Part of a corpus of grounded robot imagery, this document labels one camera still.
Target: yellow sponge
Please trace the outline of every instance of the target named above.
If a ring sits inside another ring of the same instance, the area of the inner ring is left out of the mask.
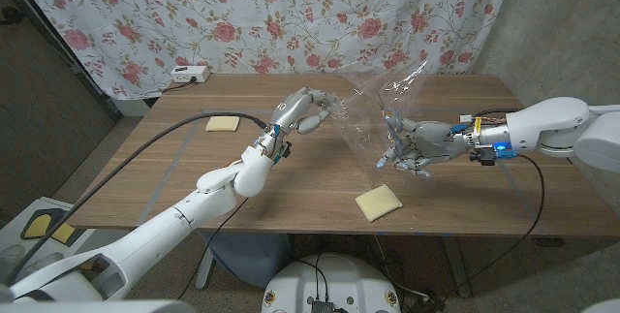
[[[69,237],[74,233],[75,230],[75,228],[67,224],[62,224],[60,228],[56,230],[53,235],[51,235],[51,237],[60,241],[63,244],[67,244],[67,241],[69,241]]]
[[[23,233],[24,239],[30,239],[46,235],[47,228],[49,228],[50,222],[51,216],[49,216],[48,214],[43,214],[37,217],[30,223],[26,232]]]
[[[369,222],[373,222],[388,212],[403,207],[403,203],[398,200],[385,184],[357,197],[356,203]]]
[[[211,117],[206,123],[206,131],[235,131],[239,117]]]

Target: sponge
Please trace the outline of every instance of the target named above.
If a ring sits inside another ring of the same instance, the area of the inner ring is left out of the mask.
[[[403,207],[403,203],[385,184],[357,197],[356,203],[368,222],[373,222],[388,212]]]
[[[211,117],[206,123],[206,131],[235,131],[239,125],[239,117]]]

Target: power strip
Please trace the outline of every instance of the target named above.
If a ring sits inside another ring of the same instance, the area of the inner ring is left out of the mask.
[[[176,66],[170,72],[174,82],[189,82],[196,77],[196,82],[205,82],[211,73],[206,66]]]

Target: robot finger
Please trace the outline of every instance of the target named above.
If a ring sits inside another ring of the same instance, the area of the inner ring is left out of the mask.
[[[381,157],[379,159],[379,162],[377,162],[377,168],[382,168],[386,165],[387,162],[391,162],[394,160],[394,158],[396,157],[396,153],[394,152],[394,148],[390,147],[386,150],[386,153],[384,153],[383,157]]]

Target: cable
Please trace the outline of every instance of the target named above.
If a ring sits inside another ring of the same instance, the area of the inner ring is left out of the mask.
[[[60,220],[58,220],[58,222],[56,222],[50,229],[49,231],[47,231],[46,235],[44,235],[42,238],[40,238],[33,246],[30,250],[28,250],[28,252],[19,260],[19,262],[15,265],[15,267],[13,268],[13,270],[11,270],[11,272],[9,273],[9,275],[7,275],[7,277],[4,280],[4,284],[6,284],[7,286],[11,286],[14,282],[14,280],[17,278],[17,275],[19,274],[19,272],[21,271],[21,269],[26,265],[26,263],[32,258],[32,256],[37,252],[37,250],[39,250],[41,248],[41,246],[43,246],[43,244],[51,237],[51,235],[54,234],[54,232],[56,232],[60,226],[62,226],[76,211],[78,211],[78,209],[80,209],[86,202],[88,202],[88,200],[95,194],[97,193],[106,183],[108,183],[108,181],[110,181],[118,172],[121,171],[121,169],[125,168],[126,165],[129,164],[129,162],[131,162],[134,158],[136,158],[140,153],[142,153],[144,151],[144,149],[146,149],[149,145],[151,145],[153,142],[159,140],[160,138],[164,137],[165,135],[167,135],[168,133],[182,127],[185,124],[191,123],[193,121],[199,120],[201,118],[207,118],[207,117],[214,117],[214,116],[237,116],[239,118],[246,118],[246,119],[251,119],[252,121],[254,121],[258,126],[261,127],[261,129],[265,129],[267,127],[267,125],[261,121],[259,118],[254,117],[252,115],[249,114],[244,114],[244,113],[234,113],[234,112],[213,112],[213,113],[201,113],[198,115],[195,115],[193,117],[189,117],[185,120],[182,120],[174,125],[172,125],[171,127],[169,127],[168,129],[164,130],[163,132],[157,134],[155,137],[153,137],[151,140],[147,141],[145,144],[143,144],[140,148],[138,148],[134,153],[132,153],[129,157],[127,157],[127,159],[125,159],[121,164],[118,165],[118,167],[116,167],[112,172],[110,172],[106,177],[104,177],[104,179],[102,179],[95,187],[93,187],[87,194],[85,194],[82,198],[80,198],[65,214],[62,218],[60,218]]]
[[[181,84],[181,85],[176,86],[176,87],[174,87],[174,88],[168,88],[168,89],[164,89],[164,90],[162,90],[162,94],[163,94],[163,93],[165,93],[165,92],[167,92],[167,91],[178,90],[178,89],[180,89],[180,88],[182,88],[182,87],[190,86],[190,85],[194,84],[194,83],[196,82],[196,80],[197,80],[197,79],[196,79],[196,77],[191,77],[191,78],[190,78],[190,81],[188,81],[188,82],[186,82],[186,83],[184,83],[184,84]]]
[[[314,277],[315,280],[317,281],[317,299],[319,298],[319,259],[321,258],[321,255],[323,253],[319,253],[319,256],[317,256],[317,261],[314,264]],[[325,291],[325,302],[327,302],[327,291]]]
[[[539,224],[539,221],[541,220],[541,215],[543,214],[543,207],[544,207],[544,177],[543,177],[543,171],[541,171],[541,167],[539,167],[539,165],[532,158],[524,156],[524,155],[521,155],[521,154],[517,154],[516,156],[520,157],[520,158],[523,158],[523,159],[527,159],[530,163],[532,163],[534,165],[534,168],[536,168],[536,170],[538,171],[539,176],[541,177],[541,206],[539,207],[539,213],[536,215],[536,219],[534,220],[534,223],[532,224],[532,227],[530,227],[530,229],[525,233],[525,235],[523,235],[518,241],[516,241],[511,247],[509,247],[508,250],[504,251],[504,253],[502,255],[498,256],[495,260],[491,261],[488,265],[486,265],[483,268],[481,268],[479,271],[477,271],[471,277],[468,277],[467,280],[464,283],[461,283],[460,285],[457,285],[454,289],[452,289],[446,295],[446,297],[444,297],[444,299],[442,299],[442,302],[446,302],[446,299],[448,299],[448,297],[450,297],[450,295],[456,293],[458,291],[458,289],[460,289],[463,285],[469,283],[472,279],[476,278],[481,273],[483,273],[485,270],[489,269],[491,266],[495,265],[498,261],[502,260],[504,258],[504,256],[506,256],[508,253],[511,252],[512,249],[514,249],[518,244],[520,244],[523,240],[525,240],[525,238],[527,238],[530,235],[530,233]]]
[[[321,274],[321,276],[323,277],[323,281],[325,282],[325,297],[327,297],[327,279],[326,279],[326,276],[323,274],[323,271],[320,268],[318,268],[317,266],[314,266],[314,265],[312,265],[310,263],[307,263],[307,262],[305,262],[303,260],[295,260],[294,262],[299,262],[299,263],[302,263],[302,264],[305,264],[305,265],[309,265],[310,267],[313,267],[315,270],[317,270]],[[319,279],[318,278],[317,278],[317,297],[319,297]]]
[[[198,269],[201,267],[202,258],[204,258],[204,255],[206,255],[206,252],[209,251],[209,245],[211,245],[211,241],[213,241],[213,239],[215,239],[215,236],[220,232],[222,227],[224,227],[224,225],[226,225],[226,223],[241,209],[241,207],[248,200],[249,200],[249,198],[246,198],[243,202],[241,202],[241,204],[232,212],[232,214],[229,217],[227,217],[226,220],[224,220],[224,222],[222,222],[220,227],[218,227],[217,230],[215,230],[215,233],[211,236],[209,241],[206,243],[206,247],[204,247],[204,251],[202,251],[202,256],[198,260],[198,264],[196,265],[196,269],[194,269],[194,273],[192,274],[192,277],[190,277],[190,280],[187,282],[187,285],[185,286],[185,289],[183,289],[183,291],[181,292],[181,295],[178,296],[177,300],[180,300],[183,297],[183,295],[185,295],[185,292],[187,292],[187,289],[190,288],[190,285],[192,285],[192,281],[194,281],[194,277],[198,273]]]
[[[415,290],[412,290],[412,289],[409,289],[409,288],[407,288],[407,287],[405,287],[405,286],[401,285],[400,283],[397,283],[397,282],[396,282],[396,281],[395,281],[395,280],[391,277],[391,275],[389,274],[389,268],[388,268],[388,265],[386,265],[386,264],[385,264],[385,261],[386,261],[386,255],[384,254],[384,249],[381,247],[381,243],[379,242],[379,239],[377,238],[377,235],[373,235],[373,236],[375,237],[375,241],[377,241],[377,246],[379,246],[379,252],[381,252],[381,258],[382,258],[382,259],[383,259],[383,261],[384,261],[384,267],[386,268],[386,275],[387,275],[387,279],[389,279],[389,281],[390,281],[392,284],[394,284],[394,286],[396,286],[396,287],[398,287],[398,288],[400,288],[400,289],[402,289],[402,290],[404,290],[404,291],[406,291],[406,292],[408,292],[408,293],[411,293],[411,294],[414,294],[414,295],[416,295],[416,296],[422,297],[424,300],[429,300],[429,299],[430,299],[430,297],[429,297],[427,294],[425,294],[425,293],[421,293],[421,292],[418,292],[418,291],[415,291]]]
[[[483,110],[483,111],[479,111],[478,113],[474,114],[472,117],[476,118],[479,116],[483,116],[485,114],[490,114],[490,113],[512,113],[515,111],[518,111],[521,109],[490,109],[490,110]]]

